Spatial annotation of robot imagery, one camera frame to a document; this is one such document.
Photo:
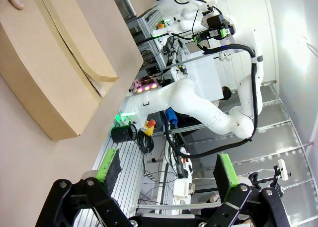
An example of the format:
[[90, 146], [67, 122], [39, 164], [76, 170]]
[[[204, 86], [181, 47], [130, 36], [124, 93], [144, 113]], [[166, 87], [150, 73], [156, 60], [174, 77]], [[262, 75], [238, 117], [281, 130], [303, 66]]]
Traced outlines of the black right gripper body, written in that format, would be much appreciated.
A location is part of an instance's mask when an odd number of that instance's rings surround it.
[[207, 31], [204, 33], [208, 33], [211, 37], [220, 37], [219, 30], [222, 28], [229, 28], [231, 31], [230, 35], [234, 35], [236, 33], [236, 28], [232, 20], [229, 17], [223, 16], [221, 14], [209, 16], [206, 15], [202, 19], [201, 23], [207, 29]]

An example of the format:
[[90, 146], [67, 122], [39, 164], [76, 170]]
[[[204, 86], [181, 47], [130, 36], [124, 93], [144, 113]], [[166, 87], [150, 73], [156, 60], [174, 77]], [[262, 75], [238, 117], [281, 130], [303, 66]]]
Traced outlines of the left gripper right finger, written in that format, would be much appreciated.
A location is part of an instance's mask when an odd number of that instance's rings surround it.
[[210, 217], [200, 220], [200, 227], [232, 227], [239, 217], [250, 220], [255, 227], [289, 227], [290, 221], [276, 188], [277, 179], [269, 187], [260, 189], [241, 183], [229, 156], [218, 154], [213, 172], [221, 199], [219, 207], [213, 207]]

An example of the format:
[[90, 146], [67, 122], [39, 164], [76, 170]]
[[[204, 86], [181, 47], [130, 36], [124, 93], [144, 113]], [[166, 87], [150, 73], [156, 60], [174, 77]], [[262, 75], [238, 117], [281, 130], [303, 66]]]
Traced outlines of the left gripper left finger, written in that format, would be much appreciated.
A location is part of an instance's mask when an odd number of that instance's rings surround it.
[[120, 166], [119, 150], [110, 149], [96, 174], [72, 184], [56, 180], [36, 222], [37, 227], [72, 227], [81, 210], [91, 209], [102, 227], [131, 227], [111, 197]]

